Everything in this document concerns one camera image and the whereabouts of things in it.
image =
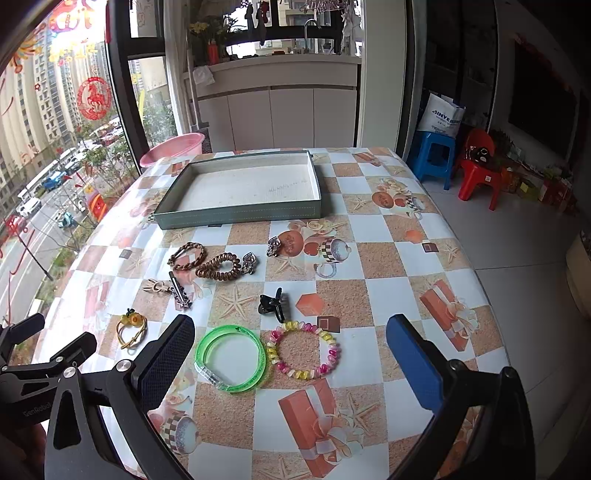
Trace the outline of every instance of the open shallow box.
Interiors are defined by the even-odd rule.
[[[279,151],[190,163],[154,218],[162,230],[320,218],[320,187],[311,155]]]

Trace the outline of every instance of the pink and yellow beaded bracelet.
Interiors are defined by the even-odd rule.
[[[328,343],[330,348],[326,363],[311,370],[296,370],[287,365],[277,353],[277,344],[281,341],[281,338],[291,330],[315,333]],[[326,375],[336,367],[339,354],[340,349],[334,337],[329,332],[316,325],[312,325],[311,323],[285,322],[271,332],[269,341],[267,342],[267,355],[269,360],[271,360],[271,363],[275,365],[280,372],[285,373],[288,377],[296,378],[298,380],[312,380]]]

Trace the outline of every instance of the blue gripper pad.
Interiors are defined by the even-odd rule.
[[[426,341],[398,314],[386,325],[386,342],[420,405],[437,414],[443,403],[443,379],[421,346]]]

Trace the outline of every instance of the green bracelet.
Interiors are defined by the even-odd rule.
[[[258,365],[256,367],[254,375],[250,377],[250,379],[239,385],[225,384],[215,373],[213,373],[206,366],[207,356],[211,351],[211,347],[213,346],[213,344],[216,343],[223,336],[229,335],[231,333],[240,333],[241,335],[246,335],[247,337],[249,337],[253,342],[255,342],[259,354]],[[197,350],[195,351],[195,369],[197,370],[197,372],[200,373],[203,376],[203,378],[205,378],[205,380],[214,385],[218,390],[223,390],[229,393],[244,392],[245,390],[254,387],[257,384],[257,382],[261,379],[263,373],[265,372],[266,364],[267,356],[265,354],[265,349],[263,348],[261,341],[249,329],[241,327],[239,325],[222,325],[221,327],[214,328],[211,332],[207,333],[201,339],[199,345],[197,345]]]

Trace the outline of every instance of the blue stool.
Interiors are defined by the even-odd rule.
[[[444,157],[445,147],[449,149],[447,158]],[[443,189],[449,190],[455,151],[456,141],[452,137],[433,132],[417,132],[409,158],[410,169],[419,181],[425,175],[444,178]]]

